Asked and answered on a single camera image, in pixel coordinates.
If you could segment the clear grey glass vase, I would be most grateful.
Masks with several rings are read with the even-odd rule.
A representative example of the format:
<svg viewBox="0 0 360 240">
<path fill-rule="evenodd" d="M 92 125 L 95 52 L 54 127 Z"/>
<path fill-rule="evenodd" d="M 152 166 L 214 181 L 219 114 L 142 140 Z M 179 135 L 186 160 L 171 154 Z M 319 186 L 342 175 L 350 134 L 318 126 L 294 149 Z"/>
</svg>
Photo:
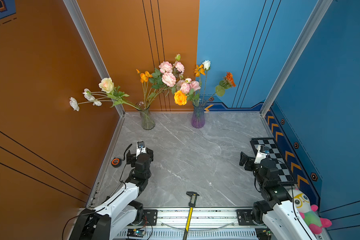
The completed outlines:
<svg viewBox="0 0 360 240">
<path fill-rule="evenodd" d="M 151 130 L 155 127 L 155 121 L 150 112 L 150 106 L 146 105 L 143 101 L 137 103 L 138 111 L 142 119 L 142 128 L 144 130 Z"/>
</svg>

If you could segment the blue purple glass vase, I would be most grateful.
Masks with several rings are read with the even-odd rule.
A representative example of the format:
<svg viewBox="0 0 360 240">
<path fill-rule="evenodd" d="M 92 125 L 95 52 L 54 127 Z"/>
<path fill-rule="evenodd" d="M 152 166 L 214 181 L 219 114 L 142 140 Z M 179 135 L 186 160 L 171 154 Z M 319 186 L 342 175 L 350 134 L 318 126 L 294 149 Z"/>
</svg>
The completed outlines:
<svg viewBox="0 0 360 240">
<path fill-rule="evenodd" d="M 206 100 L 199 100 L 196 103 L 193 103 L 194 111 L 192 115 L 191 124 L 194 128 L 200 129 L 205 123 L 205 108 L 207 105 Z"/>
</svg>

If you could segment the yellow rose flower stem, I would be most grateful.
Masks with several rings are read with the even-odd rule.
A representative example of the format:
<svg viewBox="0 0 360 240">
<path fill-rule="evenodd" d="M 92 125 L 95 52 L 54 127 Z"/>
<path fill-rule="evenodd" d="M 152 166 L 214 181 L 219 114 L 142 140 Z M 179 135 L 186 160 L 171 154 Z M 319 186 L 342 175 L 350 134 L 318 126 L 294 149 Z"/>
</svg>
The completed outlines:
<svg viewBox="0 0 360 240">
<path fill-rule="evenodd" d="M 199 94 L 195 94 L 194 92 L 192 92 L 192 94 L 184 94 L 182 91 L 177 91 L 174 94 L 174 100 L 175 103 L 179 106 L 184 106 L 186 105 L 188 102 L 194 102 L 197 101 L 199 99 Z"/>
</svg>

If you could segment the orange gerbera flower stem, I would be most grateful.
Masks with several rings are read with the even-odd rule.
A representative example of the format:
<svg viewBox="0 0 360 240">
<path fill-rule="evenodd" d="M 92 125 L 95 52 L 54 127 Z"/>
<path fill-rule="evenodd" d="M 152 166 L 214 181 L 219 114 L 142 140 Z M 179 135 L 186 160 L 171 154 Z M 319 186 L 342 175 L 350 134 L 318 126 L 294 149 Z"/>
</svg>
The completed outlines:
<svg viewBox="0 0 360 240">
<path fill-rule="evenodd" d="M 212 94 L 209 100 L 211 101 L 212 98 L 214 98 L 215 96 L 223 97 L 227 90 L 235 87 L 236 87 L 236 83 L 233 74 L 231 72 L 227 72 L 226 75 L 223 77 L 223 79 L 215 87 L 215 92 Z"/>
</svg>

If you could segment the cream rose flower stem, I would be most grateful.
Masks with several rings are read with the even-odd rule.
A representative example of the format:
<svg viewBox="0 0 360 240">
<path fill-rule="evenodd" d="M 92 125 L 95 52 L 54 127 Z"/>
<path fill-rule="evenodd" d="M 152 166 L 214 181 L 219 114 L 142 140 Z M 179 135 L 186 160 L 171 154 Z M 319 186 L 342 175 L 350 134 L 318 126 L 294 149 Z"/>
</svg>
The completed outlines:
<svg viewBox="0 0 360 240">
<path fill-rule="evenodd" d="M 120 86 L 115 86 L 111 78 L 103 78 L 99 83 L 99 88 L 102 90 L 102 92 L 106 93 L 107 98 L 111 100 L 113 103 L 112 107 L 118 105 L 127 105 L 133 107 L 136 110 L 141 110 L 141 108 L 136 104 L 133 104 L 127 100 L 129 95 L 120 91 Z"/>
</svg>

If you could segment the pink peony flower stem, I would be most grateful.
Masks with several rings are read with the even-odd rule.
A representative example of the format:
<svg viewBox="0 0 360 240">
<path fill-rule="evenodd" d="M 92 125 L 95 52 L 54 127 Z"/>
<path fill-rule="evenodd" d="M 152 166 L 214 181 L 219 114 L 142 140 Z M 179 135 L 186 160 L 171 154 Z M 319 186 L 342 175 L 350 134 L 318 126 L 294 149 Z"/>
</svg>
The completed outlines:
<svg viewBox="0 0 360 240">
<path fill-rule="evenodd" d="M 177 91 L 182 91 L 186 95 L 192 94 L 192 92 L 194 92 L 195 94 L 199 94 L 199 99 L 197 101 L 200 100 L 201 87 L 199 86 L 199 82 L 196 80 L 192 80 L 191 78 L 179 80 L 176 84 L 176 89 Z"/>
</svg>

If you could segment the white rose flower stem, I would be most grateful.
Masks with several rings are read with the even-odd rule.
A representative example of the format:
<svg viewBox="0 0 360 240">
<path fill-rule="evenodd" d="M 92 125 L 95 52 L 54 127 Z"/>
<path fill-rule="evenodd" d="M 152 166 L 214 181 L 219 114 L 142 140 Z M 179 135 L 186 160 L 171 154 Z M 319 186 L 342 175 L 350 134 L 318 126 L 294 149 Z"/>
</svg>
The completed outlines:
<svg viewBox="0 0 360 240">
<path fill-rule="evenodd" d="M 204 73 L 205 73 L 205 81 L 204 81 L 204 90 L 203 90 L 203 98 L 202 100 L 204 100 L 205 95 L 206 95 L 206 88 L 207 88 L 207 81 L 208 81 L 208 71 L 211 68 L 211 61 L 210 60 L 205 60 L 203 62 L 203 69 L 204 69 Z"/>
</svg>

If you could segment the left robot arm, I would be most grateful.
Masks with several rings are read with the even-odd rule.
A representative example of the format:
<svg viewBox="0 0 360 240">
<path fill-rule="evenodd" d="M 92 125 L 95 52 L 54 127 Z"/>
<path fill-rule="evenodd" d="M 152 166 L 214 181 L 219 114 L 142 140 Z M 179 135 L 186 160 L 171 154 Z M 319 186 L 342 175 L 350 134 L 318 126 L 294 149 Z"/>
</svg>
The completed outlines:
<svg viewBox="0 0 360 240">
<path fill-rule="evenodd" d="M 142 222 L 144 205 L 136 198 L 144 191 L 151 177 L 153 151 L 144 142 L 137 142 L 136 154 L 127 153 L 133 168 L 121 188 L 94 209 L 84 209 L 78 216 L 70 240 L 113 240 L 130 224 Z"/>
</svg>

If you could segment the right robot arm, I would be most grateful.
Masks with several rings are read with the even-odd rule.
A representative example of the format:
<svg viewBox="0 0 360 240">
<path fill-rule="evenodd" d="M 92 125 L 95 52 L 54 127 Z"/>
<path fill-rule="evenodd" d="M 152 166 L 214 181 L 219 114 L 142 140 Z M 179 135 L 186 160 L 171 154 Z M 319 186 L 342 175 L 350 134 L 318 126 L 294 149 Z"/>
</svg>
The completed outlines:
<svg viewBox="0 0 360 240">
<path fill-rule="evenodd" d="M 279 169 L 273 159 L 265 158 L 259 163 L 255 158 L 241 152 L 240 166 L 254 174 L 255 184 L 264 198 L 253 205 L 253 221 L 266 225 L 278 240 L 315 240 L 298 211 L 291 194 L 279 184 Z"/>
</svg>

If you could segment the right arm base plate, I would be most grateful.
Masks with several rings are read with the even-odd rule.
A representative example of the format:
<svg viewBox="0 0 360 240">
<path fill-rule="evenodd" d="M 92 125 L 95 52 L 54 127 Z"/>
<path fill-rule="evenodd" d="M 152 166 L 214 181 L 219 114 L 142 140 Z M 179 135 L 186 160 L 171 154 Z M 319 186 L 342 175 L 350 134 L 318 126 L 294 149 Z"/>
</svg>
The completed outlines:
<svg viewBox="0 0 360 240">
<path fill-rule="evenodd" d="M 238 209 L 236 210 L 239 226 L 264 226 L 264 223 L 256 222 L 252 210 Z"/>
</svg>

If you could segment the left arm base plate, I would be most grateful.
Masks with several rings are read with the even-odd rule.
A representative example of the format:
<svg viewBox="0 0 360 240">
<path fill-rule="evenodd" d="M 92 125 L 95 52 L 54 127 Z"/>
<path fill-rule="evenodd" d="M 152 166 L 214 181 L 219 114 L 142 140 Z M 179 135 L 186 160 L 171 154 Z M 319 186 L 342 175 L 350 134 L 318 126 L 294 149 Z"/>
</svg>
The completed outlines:
<svg viewBox="0 0 360 240">
<path fill-rule="evenodd" d="M 158 219 L 158 210 L 156 209 L 144 209 L 138 210 L 135 220 L 131 223 L 134 226 L 142 226 L 145 223 L 156 226 Z"/>
</svg>

